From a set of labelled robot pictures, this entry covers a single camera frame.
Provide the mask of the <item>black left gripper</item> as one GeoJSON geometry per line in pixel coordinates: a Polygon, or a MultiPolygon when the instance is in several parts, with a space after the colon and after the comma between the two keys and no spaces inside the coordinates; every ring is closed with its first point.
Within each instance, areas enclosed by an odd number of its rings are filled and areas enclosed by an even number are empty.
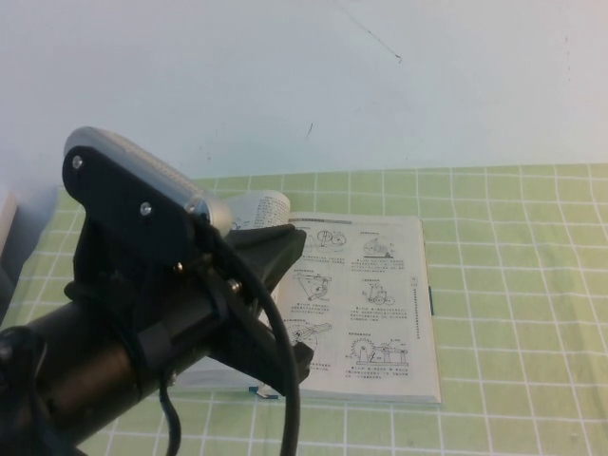
{"type": "Polygon", "coordinates": [[[306,233],[292,224],[234,230],[235,251],[221,264],[172,273],[156,294],[158,311],[142,331],[151,368],[183,372],[209,357],[283,395],[308,378],[314,350],[294,345],[270,293],[303,253],[306,233]]]}

